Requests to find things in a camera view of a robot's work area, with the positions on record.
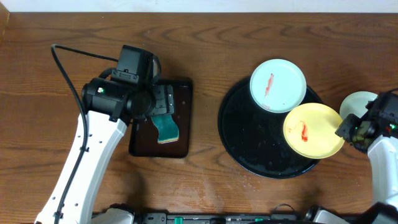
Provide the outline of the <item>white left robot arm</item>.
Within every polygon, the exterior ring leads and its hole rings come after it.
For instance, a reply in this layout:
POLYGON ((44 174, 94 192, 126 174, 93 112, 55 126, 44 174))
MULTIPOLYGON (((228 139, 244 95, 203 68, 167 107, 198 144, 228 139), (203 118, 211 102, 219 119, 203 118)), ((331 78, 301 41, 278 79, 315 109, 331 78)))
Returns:
POLYGON ((172 85, 120 83, 94 78, 83 89, 72 148, 36 223, 90 223, 109 160, 132 119, 174 113, 172 85))

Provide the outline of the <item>light green plate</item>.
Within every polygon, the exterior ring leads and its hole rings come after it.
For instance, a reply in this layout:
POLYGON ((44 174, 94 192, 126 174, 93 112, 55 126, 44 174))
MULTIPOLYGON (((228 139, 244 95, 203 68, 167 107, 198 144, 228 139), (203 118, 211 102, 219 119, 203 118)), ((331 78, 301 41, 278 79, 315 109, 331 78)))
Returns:
POLYGON ((345 119, 349 114, 361 118, 368 111, 366 105, 376 98, 377 95, 369 91, 357 91, 348 95, 340 106, 341 118, 345 119))

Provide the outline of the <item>yellow plate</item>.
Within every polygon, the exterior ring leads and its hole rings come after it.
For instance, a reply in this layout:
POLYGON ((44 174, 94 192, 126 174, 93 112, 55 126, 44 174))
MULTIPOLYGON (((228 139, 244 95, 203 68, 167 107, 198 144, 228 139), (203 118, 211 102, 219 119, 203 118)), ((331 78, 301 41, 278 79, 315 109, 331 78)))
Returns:
POLYGON ((336 154, 345 142, 335 134, 342 121, 329 106, 306 103, 285 117, 283 134, 296 153, 311 159, 324 159, 336 154))

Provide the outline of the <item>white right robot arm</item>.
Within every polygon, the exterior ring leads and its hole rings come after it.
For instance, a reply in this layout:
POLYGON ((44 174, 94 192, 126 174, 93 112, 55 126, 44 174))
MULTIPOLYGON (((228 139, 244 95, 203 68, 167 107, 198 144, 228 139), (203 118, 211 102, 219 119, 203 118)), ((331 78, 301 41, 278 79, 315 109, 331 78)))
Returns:
POLYGON ((355 223, 397 223, 397 125, 349 114, 335 134, 368 155, 373 202, 355 223))

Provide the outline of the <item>green and yellow sponge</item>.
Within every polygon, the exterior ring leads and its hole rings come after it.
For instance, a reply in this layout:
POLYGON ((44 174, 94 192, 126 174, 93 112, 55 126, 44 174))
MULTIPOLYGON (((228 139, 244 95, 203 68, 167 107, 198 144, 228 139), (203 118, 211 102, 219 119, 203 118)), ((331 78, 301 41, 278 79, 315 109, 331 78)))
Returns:
POLYGON ((151 117, 151 120, 158 130, 157 142, 159 144, 178 141, 180 134, 179 128, 173 120, 171 114, 153 116, 151 117))

